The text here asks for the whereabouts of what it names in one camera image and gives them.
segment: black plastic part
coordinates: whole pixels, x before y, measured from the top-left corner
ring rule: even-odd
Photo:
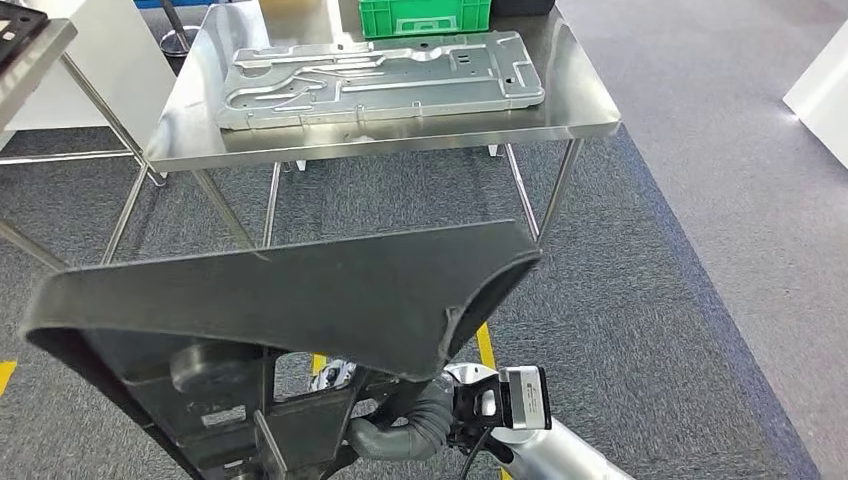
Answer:
[[[389,425],[538,258],[524,229],[496,222],[80,269],[44,282],[22,333],[193,478],[227,478],[236,460],[262,468],[255,412],[289,478],[327,478],[357,458],[341,438],[372,382],[385,400],[370,418]],[[274,402],[275,362],[297,351],[357,373]]]
[[[550,430],[553,428],[553,416],[551,415],[551,397],[548,395],[548,377],[545,374],[545,369],[542,367],[537,367],[539,369],[539,383],[542,387],[542,406],[545,409],[545,430]]]
[[[24,45],[49,23],[44,12],[5,2],[0,2],[0,20],[9,22],[0,30],[0,69],[8,66]]]
[[[492,15],[496,17],[527,17],[547,15],[556,0],[492,0]]]

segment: yellow floor marking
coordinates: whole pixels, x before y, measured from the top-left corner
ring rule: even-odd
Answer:
[[[480,349],[480,362],[494,370],[495,366],[495,351],[492,349],[492,337],[489,335],[489,324],[483,323],[477,330],[477,347]],[[512,480],[512,477],[506,473],[506,470],[501,469],[501,480]]]
[[[18,362],[0,362],[0,395],[3,395],[3,392],[6,391],[6,385],[9,384],[9,378],[12,377],[12,372],[15,371],[15,367],[18,366]]]
[[[318,355],[317,353],[312,355],[312,376],[318,375],[318,372],[324,368],[324,365],[327,364],[327,357],[324,355]]]

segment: stamped metal plate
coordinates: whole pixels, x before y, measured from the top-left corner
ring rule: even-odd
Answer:
[[[526,108],[545,98],[516,32],[239,50],[216,115],[226,129]]]

